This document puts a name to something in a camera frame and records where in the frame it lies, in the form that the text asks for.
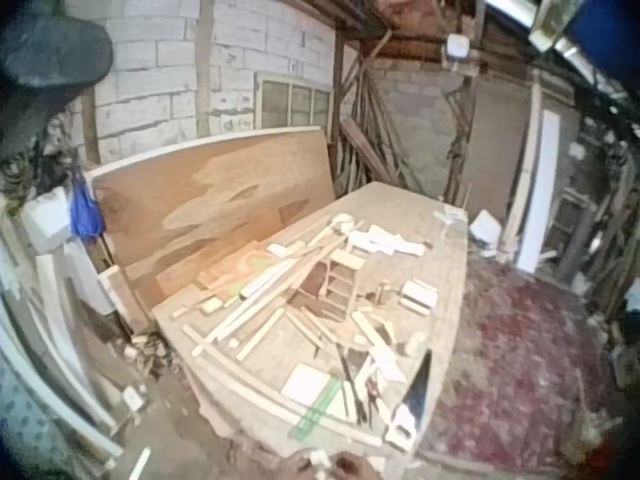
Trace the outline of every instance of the patterned carpet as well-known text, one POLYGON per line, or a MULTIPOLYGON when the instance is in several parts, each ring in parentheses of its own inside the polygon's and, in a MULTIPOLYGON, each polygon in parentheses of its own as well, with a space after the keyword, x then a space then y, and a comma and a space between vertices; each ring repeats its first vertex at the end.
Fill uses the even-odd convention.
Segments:
POLYGON ((469 262, 442 395, 419 450, 505 469, 561 467, 559 440, 603 372, 578 299, 486 260, 469 262))

